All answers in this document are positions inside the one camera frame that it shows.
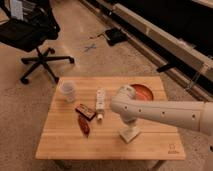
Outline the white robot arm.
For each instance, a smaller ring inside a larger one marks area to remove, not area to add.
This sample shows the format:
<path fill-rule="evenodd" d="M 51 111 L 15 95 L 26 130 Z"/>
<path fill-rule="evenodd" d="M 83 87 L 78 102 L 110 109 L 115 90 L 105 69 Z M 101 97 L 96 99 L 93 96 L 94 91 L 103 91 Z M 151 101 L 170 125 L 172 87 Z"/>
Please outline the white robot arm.
<path fill-rule="evenodd" d="M 111 98 L 110 108 L 124 123 L 146 119 L 213 135 L 213 102 L 146 101 L 135 99 L 136 90 L 122 86 Z"/>

